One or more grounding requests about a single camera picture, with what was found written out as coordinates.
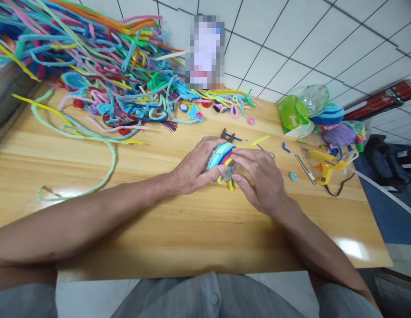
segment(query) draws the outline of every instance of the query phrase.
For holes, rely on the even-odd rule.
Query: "clear plastic ball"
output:
[[[324,112],[329,100],[329,91],[324,85],[310,85],[302,91],[298,99],[306,106],[307,116],[313,118]]]

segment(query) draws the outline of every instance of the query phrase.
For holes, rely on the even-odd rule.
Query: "pile of pipe cleaners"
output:
[[[48,83],[51,90],[35,101],[13,96],[29,102],[42,124],[71,138],[102,141],[113,153],[108,175],[87,193],[101,188],[115,168],[111,143],[142,144],[128,139],[149,129],[145,123],[161,123],[171,132],[178,123],[203,122],[199,105],[212,106],[219,113],[229,110],[234,118],[245,117],[245,108],[259,105],[240,91],[187,89],[179,77],[185,73],[178,71],[178,64],[183,64],[176,59],[185,51],[163,44],[170,34],[161,30],[160,19],[160,15],[142,15],[116,21],[61,0],[0,1],[0,67],[15,62],[36,81],[55,78]],[[41,104],[55,88],[68,91],[57,110]],[[63,108],[69,99],[74,107],[93,115],[86,118],[98,129],[119,135],[97,134],[68,116]],[[66,125],[62,129],[50,125],[38,107],[59,115]],[[187,113],[190,120],[177,119],[177,110]],[[43,199],[40,190],[38,198]]]

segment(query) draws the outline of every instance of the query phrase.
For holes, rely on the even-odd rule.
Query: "blue yarn ball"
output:
[[[339,124],[343,120],[344,116],[345,111],[343,110],[343,107],[331,103],[326,105],[324,112],[311,118],[311,120],[316,125],[329,126]]]

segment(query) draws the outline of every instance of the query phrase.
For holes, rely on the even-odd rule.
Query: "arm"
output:
[[[205,186],[227,168],[203,173],[213,149],[224,142],[205,137],[168,174],[70,199],[0,228],[0,268],[36,270],[72,257],[160,200]]]
[[[370,290],[343,251],[301,211],[295,200],[286,195],[282,174],[273,158],[262,150],[234,149],[232,159],[249,172],[255,185],[241,174],[234,174],[233,179],[258,211],[285,229],[292,248],[312,274],[311,278],[317,276],[323,279],[320,282],[345,286],[377,308]],[[312,283],[316,290],[315,279]]]

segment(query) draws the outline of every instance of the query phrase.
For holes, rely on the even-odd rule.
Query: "left hand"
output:
[[[226,140],[218,137],[204,137],[196,147],[183,158],[182,162],[169,173],[169,187],[175,194],[191,194],[211,181],[216,180],[227,170],[219,165],[204,172],[213,150]]]

